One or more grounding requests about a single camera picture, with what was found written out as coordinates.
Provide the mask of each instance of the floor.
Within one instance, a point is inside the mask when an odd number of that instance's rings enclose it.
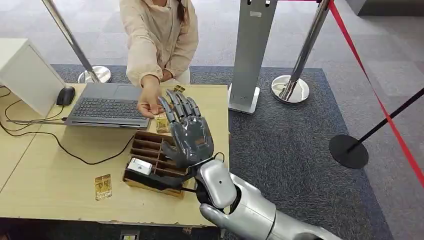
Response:
[[[55,0],[93,65],[125,65],[127,37],[119,0]],[[194,66],[232,66],[236,52],[238,0],[192,0],[200,42]],[[335,0],[389,112],[424,87],[424,17],[357,17],[345,0]],[[292,67],[311,25],[316,3],[280,1],[264,67]],[[39,0],[0,1],[0,37],[31,39],[51,64],[79,61]],[[361,137],[383,119],[376,97],[331,14],[306,67],[322,68],[350,134]],[[412,155],[424,168],[424,98],[394,120]],[[389,126],[365,142],[365,171],[396,240],[424,235],[424,191]]]

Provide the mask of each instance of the robotic arm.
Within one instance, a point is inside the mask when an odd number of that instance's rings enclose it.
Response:
[[[176,149],[166,143],[162,148],[178,167],[189,169],[181,183],[195,177],[203,217],[248,240],[340,240],[322,227],[278,211],[259,189],[230,173],[222,161],[213,157],[211,132],[195,101],[181,93],[166,93],[177,117],[165,98],[159,100],[170,122]]]

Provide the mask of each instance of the desk surface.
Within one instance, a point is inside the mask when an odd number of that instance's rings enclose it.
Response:
[[[74,86],[78,95],[85,87],[83,84]],[[196,100],[208,121],[215,151],[223,152],[228,159],[227,87],[190,85],[186,86],[184,94]],[[71,109],[66,107],[63,116]],[[149,132],[155,130],[152,121]],[[88,162],[118,153],[135,132],[122,128],[63,125],[43,125],[39,131],[56,134],[66,149]],[[178,199],[127,186],[122,176],[129,150],[127,147],[123,154],[104,163],[86,165],[61,150],[53,137],[37,134],[0,194],[0,206],[8,206],[0,208],[0,217],[212,226],[201,216],[199,202],[193,193],[187,192],[183,199]],[[111,175],[112,197],[96,201],[94,179],[106,174]]]
[[[7,88],[0,88],[0,96],[4,96],[8,92]],[[13,93],[0,97],[0,120],[6,128],[11,130],[24,127],[22,125],[6,122],[5,109],[17,100],[19,100],[19,98]],[[7,111],[7,115],[14,120],[34,120],[42,118],[22,101],[10,107]],[[31,125],[21,131],[15,131],[13,134],[18,135],[26,132],[36,132],[39,128],[40,125]],[[8,135],[3,129],[0,129],[0,193],[34,136],[35,134],[28,134],[20,137],[13,137]]]

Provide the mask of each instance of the gray carpet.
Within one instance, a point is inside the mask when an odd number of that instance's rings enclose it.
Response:
[[[70,83],[83,70],[79,65],[53,67]],[[124,66],[109,68],[111,82],[128,82]],[[231,67],[210,66],[190,70],[192,84],[228,84],[233,71]],[[290,72],[289,68],[262,68],[255,114],[230,111],[231,172],[258,187],[278,210],[343,239],[393,239],[365,172],[340,166],[329,153],[330,138],[348,132],[324,72],[305,69],[302,79],[309,84],[309,99],[285,105],[271,96],[270,83]],[[141,229],[143,239],[218,238],[213,229],[196,229],[189,236],[170,227],[77,222],[55,223],[47,233],[55,239],[118,239],[119,229],[128,228]],[[227,234],[225,238],[235,236]]]

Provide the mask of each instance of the laptop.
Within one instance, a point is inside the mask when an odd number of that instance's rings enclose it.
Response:
[[[131,84],[87,83],[65,125],[145,129],[150,119],[137,110],[141,91]]]

